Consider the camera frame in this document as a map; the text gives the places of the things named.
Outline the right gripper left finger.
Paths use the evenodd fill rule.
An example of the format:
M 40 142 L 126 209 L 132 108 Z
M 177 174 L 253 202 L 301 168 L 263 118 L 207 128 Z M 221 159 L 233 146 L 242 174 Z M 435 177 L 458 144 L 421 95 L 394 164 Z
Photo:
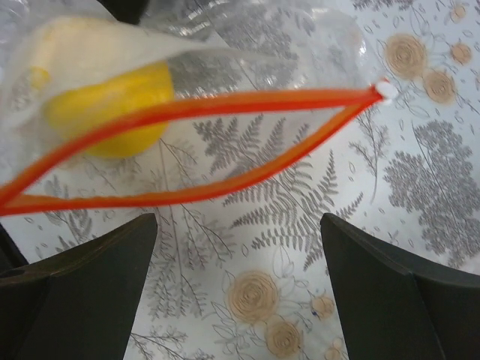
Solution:
M 142 214 L 1 273 L 1 358 L 123 359 L 157 231 Z

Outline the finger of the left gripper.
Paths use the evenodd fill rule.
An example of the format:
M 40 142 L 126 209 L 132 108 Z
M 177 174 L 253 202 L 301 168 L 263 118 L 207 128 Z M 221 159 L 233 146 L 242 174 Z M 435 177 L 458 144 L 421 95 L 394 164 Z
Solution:
M 149 0 L 108 0 L 108 11 L 123 23 L 138 23 Z

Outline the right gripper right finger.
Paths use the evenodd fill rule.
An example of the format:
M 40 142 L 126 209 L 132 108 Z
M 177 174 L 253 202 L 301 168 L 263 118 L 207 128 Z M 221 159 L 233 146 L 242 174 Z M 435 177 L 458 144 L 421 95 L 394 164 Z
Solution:
M 478 359 L 479 276 L 380 240 L 340 217 L 322 246 L 351 359 Z

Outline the zip bag of fake fruit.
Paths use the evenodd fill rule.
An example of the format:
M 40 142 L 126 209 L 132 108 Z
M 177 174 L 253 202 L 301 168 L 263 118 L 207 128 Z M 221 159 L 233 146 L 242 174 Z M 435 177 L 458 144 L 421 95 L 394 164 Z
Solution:
M 62 139 L 43 105 L 166 62 L 175 98 Z M 1 214 L 170 206 L 261 185 L 397 88 L 362 30 L 323 1 L 1 3 Z M 86 149 L 168 124 L 133 157 Z

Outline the fake yellow lemon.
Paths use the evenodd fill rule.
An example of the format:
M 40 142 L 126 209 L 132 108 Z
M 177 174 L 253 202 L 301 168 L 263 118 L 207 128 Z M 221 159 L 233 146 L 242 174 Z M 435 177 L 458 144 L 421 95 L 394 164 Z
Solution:
M 164 61 L 114 76 L 105 82 L 65 91 L 43 105 L 43 117 L 69 140 L 130 113 L 173 101 L 172 76 Z M 120 159 L 152 147 L 168 124 L 131 130 L 85 150 L 88 155 Z

